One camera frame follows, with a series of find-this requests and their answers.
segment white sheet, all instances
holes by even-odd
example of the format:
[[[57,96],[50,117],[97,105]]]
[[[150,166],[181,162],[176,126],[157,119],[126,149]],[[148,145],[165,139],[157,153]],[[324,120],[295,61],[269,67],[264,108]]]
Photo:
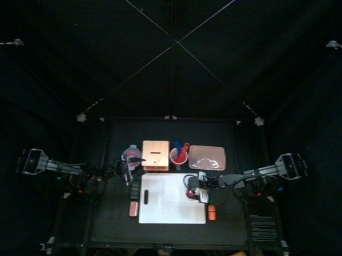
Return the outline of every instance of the white sheet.
[[[182,177],[185,173],[146,173],[141,177],[138,223],[204,224],[205,208],[188,199]],[[148,203],[144,204],[144,191]]]

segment table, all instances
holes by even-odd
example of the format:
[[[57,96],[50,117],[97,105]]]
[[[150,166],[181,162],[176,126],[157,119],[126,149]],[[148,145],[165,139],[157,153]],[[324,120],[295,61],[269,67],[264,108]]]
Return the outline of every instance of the table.
[[[173,140],[192,145],[220,146],[225,151],[225,170],[208,171],[208,175],[240,173],[268,164],[261,127],[252,121],[240,123],[229,120],[160,120],[160,119],[106,119],[93,126],[74,141],[72,161],[97,162],[108,166],[130,144],[140,147],[142,140]],[[188,167],[182,172],[196,172]],[[70,232],[72,218],[61,218],[58,245],[81,247],[140,247],[177,249],[245,249],[245,222],[243,206],[227,190],[215,192],[217,220],[205,224],[138,224],[137,218],[128,216],[129,188],[118,178],[106,181],[102,195],[84,206],[84,221],[78,224],[82,237]]]

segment red object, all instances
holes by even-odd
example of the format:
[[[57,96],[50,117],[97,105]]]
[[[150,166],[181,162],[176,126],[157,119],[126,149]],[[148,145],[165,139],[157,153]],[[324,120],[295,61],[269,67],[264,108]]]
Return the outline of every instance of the red object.
[[[182,163],[182,162],[184,162],[184,160],[185,160],[185,158],[186,158],[186,154],[185,154],[185,153],[186,153],[188,147],[189,147],[189,144],[185,143],[184,146],[182,146],[182,148],[181,148],[180,155],[178,155],[178,157],[174,159],[174,162],[176,162],[176,163]]]

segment wooden box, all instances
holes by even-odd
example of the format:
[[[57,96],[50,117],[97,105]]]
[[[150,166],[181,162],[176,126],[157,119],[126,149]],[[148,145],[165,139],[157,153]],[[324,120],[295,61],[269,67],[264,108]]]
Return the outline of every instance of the wooden box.
[[[145,171],[168,171],[168,141],[142,141],[141,162]]]

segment black wall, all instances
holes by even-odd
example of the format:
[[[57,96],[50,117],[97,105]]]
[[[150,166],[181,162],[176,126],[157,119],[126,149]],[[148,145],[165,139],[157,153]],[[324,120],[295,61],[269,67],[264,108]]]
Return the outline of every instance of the black wall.
[[[53,178],[14,173],[23,148],[41,148],[66,161],[74,127],[65,109],[0,49],[0,255],[34,255],[52,232],[56,190]]]
[[[325,56],[265,125],[271,159],[285,152],[307,159],[308,177],[287,185],[280,209],[295,255],[342,252],[342,52]]]

